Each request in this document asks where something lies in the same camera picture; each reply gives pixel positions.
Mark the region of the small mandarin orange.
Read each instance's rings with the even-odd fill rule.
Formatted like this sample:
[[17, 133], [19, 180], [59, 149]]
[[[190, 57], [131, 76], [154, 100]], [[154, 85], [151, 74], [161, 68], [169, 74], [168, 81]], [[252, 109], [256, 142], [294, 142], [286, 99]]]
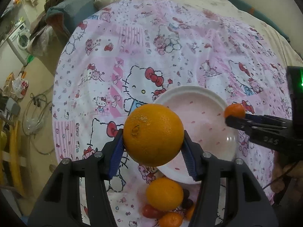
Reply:
[[245, 118], [245, 110], [243, 105], [240, 103], [233, 103], [227, 106], [224, 110], [224, 118], [227, 118], [229, 116]]

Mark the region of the dark grape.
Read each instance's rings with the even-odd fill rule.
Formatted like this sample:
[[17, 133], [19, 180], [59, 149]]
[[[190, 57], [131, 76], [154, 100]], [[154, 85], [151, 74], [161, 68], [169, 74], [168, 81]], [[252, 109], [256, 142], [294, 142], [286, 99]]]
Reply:
[[190, 192], [187, 189], [183, 189], [183, 200], [188, 199], [190, 196]]
[[182, 204], [181, 204], [181, 207], [184, 209], [184, 210], [188, 210], [190, 209], [192, 206], [194, 205], [194, 202], [190, 199], [190, 198], [186, 198], [183, 200]]

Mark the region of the large orange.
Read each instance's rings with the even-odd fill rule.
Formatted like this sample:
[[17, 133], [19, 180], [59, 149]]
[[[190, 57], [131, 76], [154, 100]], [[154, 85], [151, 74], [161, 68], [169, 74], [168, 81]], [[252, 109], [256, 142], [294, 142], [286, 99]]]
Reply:
[[147, 202], [155, 209], [168, 212], [179, 207], [183, 201], [183, 188], [177, 182], [161, 177], [153, 181], [145, 191]]
[[127, 117], [123, 127], [126, 152], [138, 164], [157, 167], [174, 159], [181, 150], [184, 127], [168, 107], [146, 104]]

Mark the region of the red cherry tomato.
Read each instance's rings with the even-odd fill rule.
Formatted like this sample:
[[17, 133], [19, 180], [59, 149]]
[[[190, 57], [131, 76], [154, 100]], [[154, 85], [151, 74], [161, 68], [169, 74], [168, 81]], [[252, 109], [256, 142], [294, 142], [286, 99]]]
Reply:
[[159, 210], [155, 209], [154, 207], [152, 207], [150, 204], [146, 204], [142, 208], [142, 215], [149, 219], [160, 219], [165, 214], [166, 214], [166, 212], [159, 211]]

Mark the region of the white pink plate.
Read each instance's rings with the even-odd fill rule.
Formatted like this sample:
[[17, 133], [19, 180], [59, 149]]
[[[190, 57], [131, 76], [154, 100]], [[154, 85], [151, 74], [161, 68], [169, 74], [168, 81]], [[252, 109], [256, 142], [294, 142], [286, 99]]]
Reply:
[[166, 91], [155, 103], [175, 112], [191, 140], [204, 151], [222, 160], [234, 159], [238, 132], [226, 126], [227, 103], [219, 95], [199, 86], [180, 86]]

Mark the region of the yellow wooden rack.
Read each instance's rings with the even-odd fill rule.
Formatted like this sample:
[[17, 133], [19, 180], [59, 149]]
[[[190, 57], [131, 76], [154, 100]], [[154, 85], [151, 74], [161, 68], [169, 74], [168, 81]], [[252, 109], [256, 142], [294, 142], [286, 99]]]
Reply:
[[19, 120], [1, 120], [1, 187], [11, 187], [25, 197], [20, 168], [26, 167], [26, 159], [20, 156], [20, 126]]

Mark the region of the teal bed edge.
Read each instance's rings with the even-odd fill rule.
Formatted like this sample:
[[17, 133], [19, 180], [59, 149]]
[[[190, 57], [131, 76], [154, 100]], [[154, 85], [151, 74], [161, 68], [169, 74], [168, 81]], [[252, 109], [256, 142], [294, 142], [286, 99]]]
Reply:
[[228, 0], [231, 2], [237, 9], [247, 12], [250, 15], [256, 17], [257, 19], [265, 22], [266, 24], [273, 27], [280, 35], [282, 35], [288, 43], [290, 43], [290, 38], [275, 24], [273, 21], [271, 21], [268, 17], [266, 17], [263, 13], [256, 10], [254, 7], [249, 5], [248, 3], [242, 1], [242, 0]]

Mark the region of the white red plastic bag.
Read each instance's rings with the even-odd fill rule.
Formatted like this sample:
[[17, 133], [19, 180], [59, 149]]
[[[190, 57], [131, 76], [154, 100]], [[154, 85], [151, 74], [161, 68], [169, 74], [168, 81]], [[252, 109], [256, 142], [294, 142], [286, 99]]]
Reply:
[[29, 86], [29, 82], [24, 78], [22, 78], [21, 74], [15, 80], [12, 81], [13, 93], [18, 99], [24, 98], [28, 86]]

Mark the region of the Hello Kitty pink bedsheet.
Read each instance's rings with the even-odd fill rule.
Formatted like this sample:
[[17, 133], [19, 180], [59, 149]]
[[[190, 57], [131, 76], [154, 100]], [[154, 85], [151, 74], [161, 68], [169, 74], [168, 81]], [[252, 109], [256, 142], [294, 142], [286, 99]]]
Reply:
[[291, 118], [286, 66], [252, 26], [171, 0], [120, 0], [83, 20], [53, 90], [57, 160], [88, 158], [135, 108], [184, 85], [251, 114]]

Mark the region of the white washing machine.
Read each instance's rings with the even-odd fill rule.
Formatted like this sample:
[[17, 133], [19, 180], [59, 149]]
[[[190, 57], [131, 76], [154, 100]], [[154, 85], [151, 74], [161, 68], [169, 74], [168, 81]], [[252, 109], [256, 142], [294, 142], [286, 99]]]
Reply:
[[30, 53], [27, 50], [30, 42], [30, 31], [24, 22], [20, 23], [9, 35], [8, 44], [20, 62], [27, 66]]

